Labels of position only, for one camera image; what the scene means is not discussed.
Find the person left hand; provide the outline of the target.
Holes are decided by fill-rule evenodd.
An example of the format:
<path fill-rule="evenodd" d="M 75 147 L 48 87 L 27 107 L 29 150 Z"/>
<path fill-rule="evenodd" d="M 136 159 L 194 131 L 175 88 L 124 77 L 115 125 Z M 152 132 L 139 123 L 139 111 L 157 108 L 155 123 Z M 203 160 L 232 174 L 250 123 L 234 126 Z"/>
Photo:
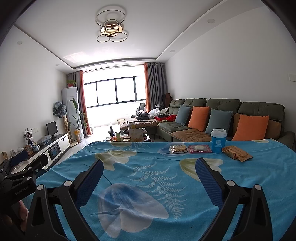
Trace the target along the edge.
<path fill-rule="evenodd" d="M 8 207 L 8 210 L 1 210 L 1 225 L 16 228 L 22 232 L 26 231 L 29 211 L 22 200 L 18 204 Z"/>

